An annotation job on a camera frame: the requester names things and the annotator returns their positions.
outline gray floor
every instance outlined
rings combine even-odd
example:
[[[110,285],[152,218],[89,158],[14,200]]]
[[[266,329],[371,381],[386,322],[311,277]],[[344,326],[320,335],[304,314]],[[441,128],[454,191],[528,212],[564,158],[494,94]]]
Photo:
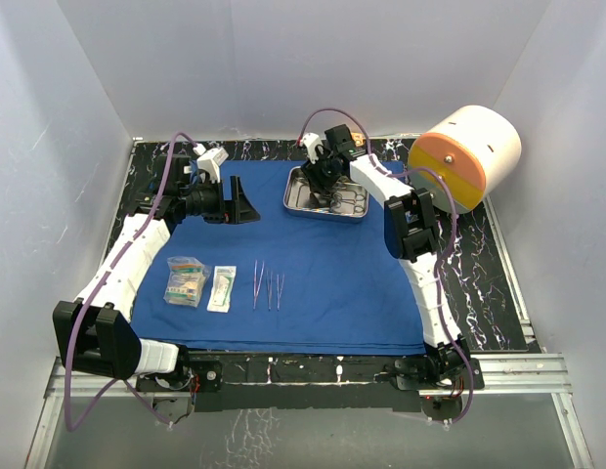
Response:
[[[169,432],[135,400],[109,398],[78,432],[59,425],[47,468],[573,467],[550,395],[479,395],[448,432],[414,418],[250,409],[193,414]]]

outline white cylindrical container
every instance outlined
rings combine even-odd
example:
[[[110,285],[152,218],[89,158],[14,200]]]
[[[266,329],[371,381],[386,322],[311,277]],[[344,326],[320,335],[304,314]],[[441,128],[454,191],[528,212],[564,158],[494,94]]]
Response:
[[[516,166],[520,151],[518,132],[507,119],[486,107],[466,106],[416,139],[408,169],[435,171],[449,186],[457,213],[466,213]],[[451,211],[432,176],[416,173],[410,181],[416,188],[428,189],[438,208]]]

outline black marble tabletop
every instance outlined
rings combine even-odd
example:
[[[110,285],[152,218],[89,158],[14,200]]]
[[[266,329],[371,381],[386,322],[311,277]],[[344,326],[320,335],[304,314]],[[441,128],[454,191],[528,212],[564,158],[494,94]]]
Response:
[[[407,161],[413,140],[372,140],[372,148],[381,161]],[[207,148],[224,147],[229,159],[303,160],[304,154],[294,141],[202,142]],[[135,193],[152,177],[153,159],[167,151],[168,143],[138,143],[132,149],[132,161],[123,194],[109,237],[108,248],[120,234],[122,220]],[[185,142],[175,146],[175,153],[192,153]],[[448,242],[450,216],[439,212],[440,251]],[[498,248],[483,204],[459,217],[453,257],[444,265],[443,284],[451,310],[473,351],[524,352],[527,344],[516,314]]]

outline stainless steel tray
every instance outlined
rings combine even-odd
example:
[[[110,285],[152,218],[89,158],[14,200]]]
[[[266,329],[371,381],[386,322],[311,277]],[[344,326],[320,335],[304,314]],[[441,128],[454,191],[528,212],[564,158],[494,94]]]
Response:
[[[368,191],[344,178],[335,185],[331,197],[312,192],[300,166],[287,178],[283,206],[294,216],[359,223],[368,213]]]

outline white wall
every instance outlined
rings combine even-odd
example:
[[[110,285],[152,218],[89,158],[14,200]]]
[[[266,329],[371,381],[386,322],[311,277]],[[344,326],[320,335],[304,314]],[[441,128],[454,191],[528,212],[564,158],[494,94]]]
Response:
[[[59,3],[130,135],[227,139],[292,138],[326,106],[374,135],[492,106],[548,0]]]
[[[519,167],[493,195],[529,315],[563,351],[606,468],[606,0],[551,4],[496,104]]]
[[[51,314],[96,270],[129,148],[57,4],[0,1],[0,468],[24,465]]]

